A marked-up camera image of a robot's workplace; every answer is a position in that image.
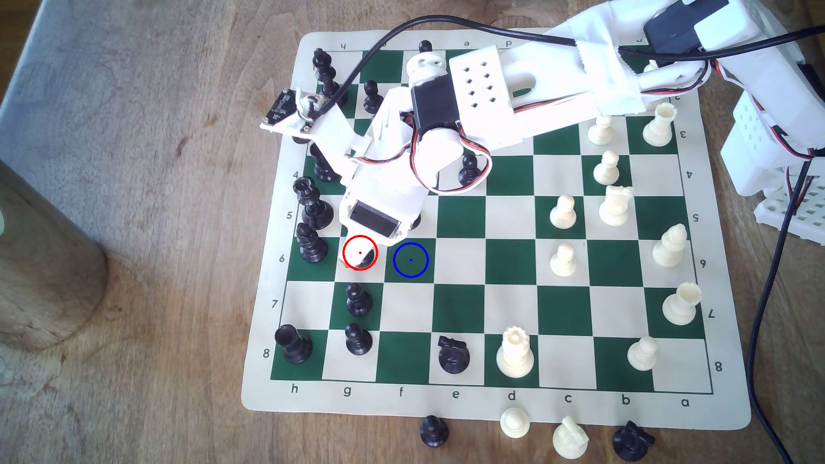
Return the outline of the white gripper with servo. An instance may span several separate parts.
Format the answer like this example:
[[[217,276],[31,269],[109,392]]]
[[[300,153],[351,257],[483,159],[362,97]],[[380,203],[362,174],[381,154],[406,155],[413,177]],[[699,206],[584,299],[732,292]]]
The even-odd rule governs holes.
[[[380,164],[357,163],[339,206],[339,220],[347,228],[346,236],[367,236],[358,237],[358,249],[342,248],[339,260],[347,268],[358,268],[359,254],[377,253],[375,242],[389,247],[407,238],[421,213],[426,189],[409,166],[408,145],[413,128],[402,118],[409,111],[409,88],[389,89],[371,121],[372,142],[364,157]]]

